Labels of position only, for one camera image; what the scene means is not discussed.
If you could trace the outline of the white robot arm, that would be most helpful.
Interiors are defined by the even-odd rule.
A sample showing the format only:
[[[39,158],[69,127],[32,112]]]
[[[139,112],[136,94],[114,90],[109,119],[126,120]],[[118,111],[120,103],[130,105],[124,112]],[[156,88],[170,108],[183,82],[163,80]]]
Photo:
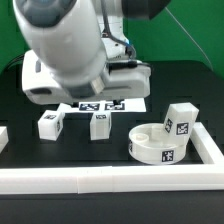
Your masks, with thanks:
[[[145,98],[151,68],[136,58],[123,20],[157,16],[171,0],[13,0],[30,50],[22,90],[36,104]]]

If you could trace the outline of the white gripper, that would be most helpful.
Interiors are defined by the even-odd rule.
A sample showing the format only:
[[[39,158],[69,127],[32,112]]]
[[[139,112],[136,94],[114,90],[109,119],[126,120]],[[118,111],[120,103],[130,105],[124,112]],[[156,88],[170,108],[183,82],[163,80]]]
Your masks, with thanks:
[[[66,77],[61,82],[56,80],[35,53],[28,51],[22,67],[22,90],[31,102],[40,105],[145,98],[150,94],[151,69],[147,66],[104,67],[96,76],[94,72],[94,67],[88,67],[65,85]]]

